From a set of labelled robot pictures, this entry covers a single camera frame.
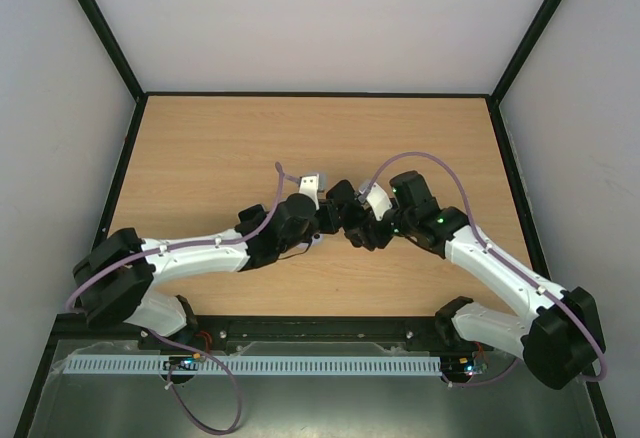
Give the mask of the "black smartphone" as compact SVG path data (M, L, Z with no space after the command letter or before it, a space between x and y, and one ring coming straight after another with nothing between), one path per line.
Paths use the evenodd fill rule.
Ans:
M350 181L343 179L330 188L325 197L333 201L336 205L350 203L356 199L356 192Z

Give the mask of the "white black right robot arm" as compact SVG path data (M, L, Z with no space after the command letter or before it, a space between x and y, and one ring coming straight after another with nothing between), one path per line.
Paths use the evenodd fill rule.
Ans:
M510 308L509 313L459 297L436 314L436 337L455 350L479 342L521 360L547 387L559 390L606 350L594 297L567 290L497 246L456 207L442 208L422 175L394 177L386 193L364 183L341 212L347 239L369 251L392 238L408 240L470 273Z

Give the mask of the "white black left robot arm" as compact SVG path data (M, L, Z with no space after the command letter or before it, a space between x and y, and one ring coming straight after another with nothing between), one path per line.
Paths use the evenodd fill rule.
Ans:
M184 298L164 295L157 286L269 266L289 250L311 246L341 227L333 201L301 193L280 202L274 214L255 205L238 217L231 229L190 239L143 239L132 228L115 232L74 267L81 292L72 304L91 330L127 323L171 337L187 327L191 313Z

